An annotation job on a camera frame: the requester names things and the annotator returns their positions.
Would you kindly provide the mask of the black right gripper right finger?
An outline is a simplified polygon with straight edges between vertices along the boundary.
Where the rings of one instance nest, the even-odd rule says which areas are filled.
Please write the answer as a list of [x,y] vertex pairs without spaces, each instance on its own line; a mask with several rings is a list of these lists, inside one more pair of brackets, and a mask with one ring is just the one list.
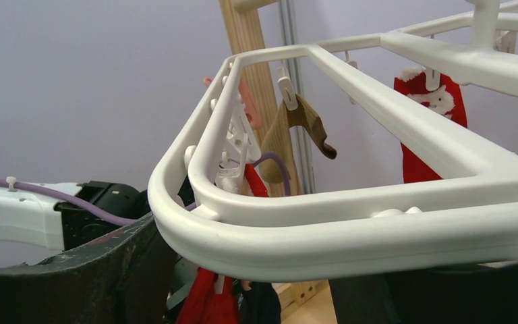
[[518,323],[518,263],[332,279],[338,323]]

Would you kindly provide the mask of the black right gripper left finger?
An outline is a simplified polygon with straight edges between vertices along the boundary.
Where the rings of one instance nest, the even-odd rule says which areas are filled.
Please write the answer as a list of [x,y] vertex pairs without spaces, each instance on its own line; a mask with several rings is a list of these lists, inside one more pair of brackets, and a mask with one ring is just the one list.
[[161,323],[176,253],[151,215],[36,265],[0,269],[0,323]]

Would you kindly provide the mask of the beige sock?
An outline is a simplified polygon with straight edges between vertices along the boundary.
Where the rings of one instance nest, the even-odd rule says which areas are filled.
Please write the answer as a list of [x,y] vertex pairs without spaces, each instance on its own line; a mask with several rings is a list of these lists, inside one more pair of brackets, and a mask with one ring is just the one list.
[[240,323],[241,288],[248,290],[256,281],[233,279],[199,268],[176,323]]

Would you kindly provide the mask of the white plastic clip hanger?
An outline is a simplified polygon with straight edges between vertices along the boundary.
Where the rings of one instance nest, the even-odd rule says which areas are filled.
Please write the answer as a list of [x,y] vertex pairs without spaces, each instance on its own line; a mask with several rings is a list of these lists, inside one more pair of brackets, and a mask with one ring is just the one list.
[[[518,1],[500,24],[518,25]],[[163,238],[218,273],[328,279],[518,259],[518,39],[473,42],[464,1],[296,1],[299,40],[228,58],[150,177]],[[296,57],[336,161],[313,194],[214,186],[243,69]]]

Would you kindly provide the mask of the wooden hanger rack frame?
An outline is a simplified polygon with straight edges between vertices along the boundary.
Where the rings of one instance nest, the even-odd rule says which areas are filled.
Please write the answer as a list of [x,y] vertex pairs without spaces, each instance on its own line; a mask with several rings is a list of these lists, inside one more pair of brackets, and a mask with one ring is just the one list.
[[[270,1],[220,1],[227,36],[234,54],[264,49],[264,37],[258,10],[270,5]],[[275,97],[275,86],[267,63],[249,65],[243,69],[244,78],[252,91],[256,107],[263,119],[263,127],[255,131],[261,146],[266,131],[281,104]],[[300,195],[301,180],[296,171],[290,174],[289,187],[292,195]],[[319,297],[328,288],[327,281],[286,283],[275,288],[281,303],[281,320],[288,319],[313,297]]]

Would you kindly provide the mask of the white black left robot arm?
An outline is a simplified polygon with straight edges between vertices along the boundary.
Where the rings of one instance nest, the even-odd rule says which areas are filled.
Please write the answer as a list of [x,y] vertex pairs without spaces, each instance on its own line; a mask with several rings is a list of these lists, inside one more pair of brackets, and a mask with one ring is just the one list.
[[149,212],[147,195],[110,182],[0,179],[0,240],[70,250]]

